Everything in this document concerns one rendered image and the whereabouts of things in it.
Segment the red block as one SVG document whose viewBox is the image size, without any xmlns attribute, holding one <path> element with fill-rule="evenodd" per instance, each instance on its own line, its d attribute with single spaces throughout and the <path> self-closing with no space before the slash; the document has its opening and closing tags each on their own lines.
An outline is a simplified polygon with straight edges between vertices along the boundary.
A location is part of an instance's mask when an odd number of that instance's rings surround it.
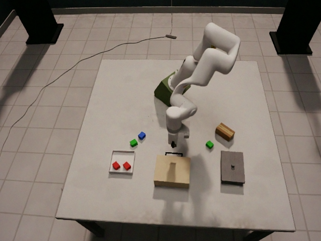
<svg viewBox="0 0 321 241">
<path fill-rule="evenodd" d="M 120 168 L 120 165 L 116 161 L 112 165 L 116 170 Z"/>
<path fill-rule="evenodd" d="M 123 164 L 123 167 L 124 167 L 127 171 L 131 168 L 130 164 L 129 164 L 127 161 Z"/>
</svg>

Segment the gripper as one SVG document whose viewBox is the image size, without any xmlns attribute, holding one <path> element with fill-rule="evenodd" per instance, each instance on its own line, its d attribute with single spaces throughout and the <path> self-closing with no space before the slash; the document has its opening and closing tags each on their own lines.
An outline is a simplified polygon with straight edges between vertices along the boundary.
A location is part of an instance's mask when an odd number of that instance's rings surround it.
<svg viewBox="0 0 321 241">
<path fill-rule="evenodd" d="M 179 133 L 170 133 L 168 131 L 168 144 L 171 145 L 172 148 L 177 147 Z"/>
</svg>

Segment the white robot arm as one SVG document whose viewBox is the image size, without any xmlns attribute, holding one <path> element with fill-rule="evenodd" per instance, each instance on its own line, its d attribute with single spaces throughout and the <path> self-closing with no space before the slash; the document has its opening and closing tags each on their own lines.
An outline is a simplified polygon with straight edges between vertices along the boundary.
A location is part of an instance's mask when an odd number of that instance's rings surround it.
<svg viewBox="0 0 321 241">
<path fill-rule="evenodd" d="M 193 52 L 185 58 L 180 69 L 168 79 L 168 86 L 173 91 L 166 111 L 167 130 L 170 133 L 184 133 L 189 139 L 190 121 L 182 120 L 193 116 L 197 106 L 182 95 L 188 85 L 205 87 L 215 71 L 227 75 L 232 70 L 240 48 L 240 38 L 225 29 L 209 23 L 204 29 L 204 36 Z M 227 54 L 217 50 L 225 51 Z"/>
</svg>

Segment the small blue block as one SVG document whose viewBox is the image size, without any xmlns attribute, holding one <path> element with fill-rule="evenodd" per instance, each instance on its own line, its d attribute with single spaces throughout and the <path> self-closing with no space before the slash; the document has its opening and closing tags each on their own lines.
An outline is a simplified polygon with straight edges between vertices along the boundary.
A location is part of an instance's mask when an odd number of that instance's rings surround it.
<svg viewBox="0 0 321 241">
<path fill-rule="evenodd" d="M 144 138 L 145 136 L 146 136 L 146 135 L 145 135 L 144 132 L 141 132 L 141 133 L 138 135 L 138 137 L 139 137 L 141 140 L 143 140 L 143 138 Z"/>
</svg>

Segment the brown cardboard box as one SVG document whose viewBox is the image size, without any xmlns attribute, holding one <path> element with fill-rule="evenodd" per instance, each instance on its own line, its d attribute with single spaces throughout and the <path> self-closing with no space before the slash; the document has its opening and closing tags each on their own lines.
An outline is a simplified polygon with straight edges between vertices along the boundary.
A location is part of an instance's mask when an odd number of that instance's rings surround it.
<svg viewBox="0 0 321 241">
<path fill-rule="evenodd" d="M 235 131 L 233 131 L 223 123 L 220 123 L 216 127 L 215 133 L 229 142 L 234 137 Z"/>
</svg>

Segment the light wooden cabinet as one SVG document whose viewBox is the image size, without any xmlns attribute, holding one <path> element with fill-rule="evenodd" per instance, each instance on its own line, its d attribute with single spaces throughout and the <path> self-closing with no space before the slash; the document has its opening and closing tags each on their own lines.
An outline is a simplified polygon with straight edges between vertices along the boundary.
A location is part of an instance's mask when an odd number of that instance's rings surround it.
<svg viewBox="0 0 321 241">
<path fill-rule="evenodd" d="M 179 154 L 167 156 L 167 154 Z M 189 188 L 191 158 L 183 157 L 183 153 L 166 152 L 157 155 L 154 172 L 154 185 Z"/>
</svg>

